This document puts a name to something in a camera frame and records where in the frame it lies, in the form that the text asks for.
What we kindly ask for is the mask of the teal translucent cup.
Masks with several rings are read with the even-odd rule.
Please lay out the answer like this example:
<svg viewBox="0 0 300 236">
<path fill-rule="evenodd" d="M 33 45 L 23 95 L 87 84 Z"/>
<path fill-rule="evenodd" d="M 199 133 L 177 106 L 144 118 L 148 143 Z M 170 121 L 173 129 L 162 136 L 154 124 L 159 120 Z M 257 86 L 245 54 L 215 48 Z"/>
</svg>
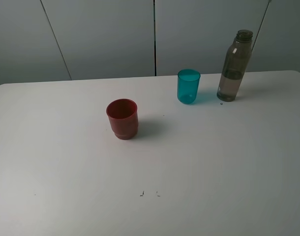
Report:
<svg viewBox="0 0 300 236">
<path fill-rule="evenodd" d="M 201 74 L 193 69 L 183 69 L 178 73 L 177 98 L 183 104 L 191 104 L 197 97 Z"/>
</svg>

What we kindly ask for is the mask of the smoky clear water bottle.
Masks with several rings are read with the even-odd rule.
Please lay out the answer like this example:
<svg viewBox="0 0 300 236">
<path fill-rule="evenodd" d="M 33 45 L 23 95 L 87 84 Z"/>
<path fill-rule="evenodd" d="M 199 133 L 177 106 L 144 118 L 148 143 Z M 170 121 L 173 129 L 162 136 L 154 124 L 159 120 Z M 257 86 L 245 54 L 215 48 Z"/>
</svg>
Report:
<svg viewBox="0 0 300 236">
<path fill-rule="evenodd" d="M 237 96 L 252 55 L 252 37 L 252 31 L 239 30 L 227 50 L 217 90 L 217 97 L 222 101 L 232 102 Z"/>
</svg>

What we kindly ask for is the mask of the red plastic cup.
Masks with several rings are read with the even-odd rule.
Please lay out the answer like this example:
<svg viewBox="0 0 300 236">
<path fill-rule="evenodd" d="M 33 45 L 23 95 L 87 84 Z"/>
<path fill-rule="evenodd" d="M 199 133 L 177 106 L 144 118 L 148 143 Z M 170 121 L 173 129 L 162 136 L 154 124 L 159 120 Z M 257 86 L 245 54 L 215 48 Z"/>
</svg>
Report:
<svg viewBox="0 0 300 236">
<path fill-rule="evenodd" d="M 118 99 L 106 108 L 110 126 L 120 140 L 132 139 L 138 132 L 137 104 L 130 99 Z"/>
</svg>

